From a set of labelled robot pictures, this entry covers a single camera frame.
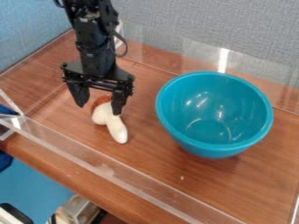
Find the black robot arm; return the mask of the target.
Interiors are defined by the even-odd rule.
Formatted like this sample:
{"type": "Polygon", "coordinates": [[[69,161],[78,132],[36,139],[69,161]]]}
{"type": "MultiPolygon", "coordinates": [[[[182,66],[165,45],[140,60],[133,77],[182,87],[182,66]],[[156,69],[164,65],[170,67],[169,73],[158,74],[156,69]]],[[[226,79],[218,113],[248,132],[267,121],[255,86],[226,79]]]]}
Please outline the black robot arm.
{"type": "Polygon", "coordinates": [[[89,100],[89,89],[112,93],[112,112],[118,116],[126,104],[126,97],[133,94],[134,76],[122,70],[116,57],[126,55],[116,52],[116,41],[124,45],[126,40],[116,31],[118,26],[117,11],[110,0],[52,0],[62,8],[76,33],[74,46],[80,60],[62,62],[62,81],[76,104],[82,108],[89,100]]]}

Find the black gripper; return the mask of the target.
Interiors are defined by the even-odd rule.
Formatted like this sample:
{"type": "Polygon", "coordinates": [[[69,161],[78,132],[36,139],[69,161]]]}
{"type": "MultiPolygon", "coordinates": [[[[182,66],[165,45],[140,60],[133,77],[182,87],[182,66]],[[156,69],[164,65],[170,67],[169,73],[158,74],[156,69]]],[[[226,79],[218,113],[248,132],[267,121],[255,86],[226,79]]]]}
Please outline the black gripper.
{"type": "Polygon", "coordinates": [[[116,53],[112,43],[85,47],[76,44],[78,60],[64,62],[62,81],[76,104],[82,108],[89,100],[89,89],[112,92],[112,112],[118,116],[126,104],[126,97],[133,94],[134,76],[122,70],[116,63],[116,53]]]}

